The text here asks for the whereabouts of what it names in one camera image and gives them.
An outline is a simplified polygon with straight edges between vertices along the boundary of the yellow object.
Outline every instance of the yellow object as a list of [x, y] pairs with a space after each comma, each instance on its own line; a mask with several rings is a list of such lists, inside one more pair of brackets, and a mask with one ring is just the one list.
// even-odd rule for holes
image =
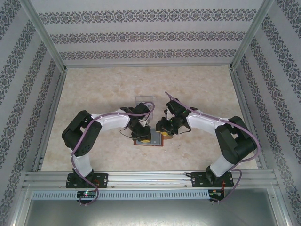
[[140, 141], [141, 143], [150, 143], [151, 141], [150, 140], [142, 140]]

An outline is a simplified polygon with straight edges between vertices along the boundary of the black bracket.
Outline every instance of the black bracket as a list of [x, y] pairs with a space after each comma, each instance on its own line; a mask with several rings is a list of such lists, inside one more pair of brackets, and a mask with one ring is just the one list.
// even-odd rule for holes
[[[107, 173], [94, 173], [93, 171], [85, 178], [95, 184], [98, 188], [107, 188]], [[92, 185], [84, 181], [77, 173], [69, 173], [66, 182], [66, 188], [94, 188]]]
[[222, 187], [222, 183], [225, 183], [225, 187], [233, 187], [232, 173], [226, 172], [218, 178], [213, 184], [206, 178], [206, 172], [192, 172], [186, 173], [186, 176], [191, 178], [192, 187]]

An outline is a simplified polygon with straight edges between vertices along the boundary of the marble-patterned floor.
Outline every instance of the marble-patterned floor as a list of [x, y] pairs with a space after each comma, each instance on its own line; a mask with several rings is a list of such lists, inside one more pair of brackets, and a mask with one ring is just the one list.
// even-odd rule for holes
[[[151, 95], [154, 127], [169, 101], [164, 91], [205, 113], [242, 117], [227, 66], [69, 69], [42, 171], [72, 170], [61, 134], [79, 111], [108, 113], [134, 107], [135, 96]], [[163, 171], [205, 170], [221, 151], [215, 136], [198, 129], [165, 140], [163, 147], [133, 145], [119, 129], [112, 129], [100, 134], [89, 154], [95, 171]], [[255, 160], [238, 167], [257, 169]]]

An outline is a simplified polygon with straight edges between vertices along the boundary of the patterned wallpaper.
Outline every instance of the patterned wallpaper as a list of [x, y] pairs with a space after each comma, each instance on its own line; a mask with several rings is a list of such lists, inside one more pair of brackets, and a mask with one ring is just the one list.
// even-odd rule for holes
[[31, 171], [61, 76], [17, 0], [0, 1], [0, 226]]
[[277, 0], [237, 68], [266, 164], [301, 225], [301, 8]]
[[64, 63], [230, 63], [262, 0], [32, 1]]

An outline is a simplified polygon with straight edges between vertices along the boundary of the aluminum frame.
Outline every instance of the aluminum frame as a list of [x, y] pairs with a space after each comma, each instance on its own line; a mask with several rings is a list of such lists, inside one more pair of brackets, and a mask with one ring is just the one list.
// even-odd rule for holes
[[[208, 187], [193, 188], [191, 178], [186, 176], [191, 171], [145, 171], [145, 172], [106, 172], [109, 174], [108, 187], [101, 190], [202, 190]], [[242, 179], [237, 189], [267, 189], [277, 224], [291, 226], [282, 194], [274, 170], [252, 169], [242, 170]], [[24, 225], [30, 208], [34, 191], [66, 191], [85, 190], [67, 189], [65, 187], [69, 172], [27, 172], [20, 196], [16, 202], [16, 209], [10, 226]], [[238, 172], [232, 172], [234, 183], [239, 177]]]

